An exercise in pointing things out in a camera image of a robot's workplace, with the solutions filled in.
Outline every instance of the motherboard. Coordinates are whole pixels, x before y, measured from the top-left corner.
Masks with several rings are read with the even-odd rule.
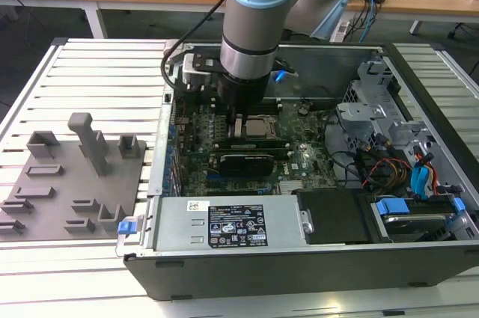
[[[260,104],[233,136],[222,104],[177,112],[182,196],[290,195],[338,185],[320,140],[325,112],[312,103]]]

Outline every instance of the warning label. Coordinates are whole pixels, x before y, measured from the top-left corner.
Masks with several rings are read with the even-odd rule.
[[[263,205],[208,207],[208,243],[211,248],[268,245]]]

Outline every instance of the floor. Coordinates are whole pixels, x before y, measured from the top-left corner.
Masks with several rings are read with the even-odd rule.
[[[0,18],[0,120],[48,49],[53,37],[91,37],[82,12],[76,9],[19,7],[19,20]],[[181,36],[203,17],[202,13],[171,13],[104,10],[103,16],[110,38],[163,39]],[[411,22],[381,20],[374,24],[367,42],[440,43],[466,72],[479,59],[479,26],[458,30],[447,38],[454,23],[428,22],[419,34],[409,34]],[[194,35],[196,39],[220,40],[222,15],[215,14]],[[354,40],[360,38],[359,32]],[[307,42],[309,38],[299,37]],[[473,74],[479,82],[479,69]]]

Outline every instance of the blue latch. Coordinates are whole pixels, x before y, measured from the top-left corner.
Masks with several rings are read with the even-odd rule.
[[[276,76],[275,82],[280,82],[286,76],[286,71],[280,71]]]
[[[458,214],[463,213],[466,211],[466,205],[464,204],[463,200],[460,198],[456,197],[452,200],[452,203],[454,204],[454,207],[456,207],[456,211]]]
[[[409,213],[409,207],[404,198],[383,198],[376,202],[376,207],[380,215],[405,215]]]
[[[118,234],[136,234],[136,222],[120,222],[120,224],[118,225]]]

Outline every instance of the blue cable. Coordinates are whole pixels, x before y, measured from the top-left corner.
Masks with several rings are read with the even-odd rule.
[[[366,38],[367,33],[369,32],[370,26],[373,23],[374,0],[370,0],[370,1],[371,1],[371,10],[370,10],[370,13],[369,13],[370,15],[369,15],[369,18],[367,20],[366,28],[364,29],[364,31],[362,33],[362,36],[361,36],[361,39],[359,40],[360,43],[362,43],[362,41]]]

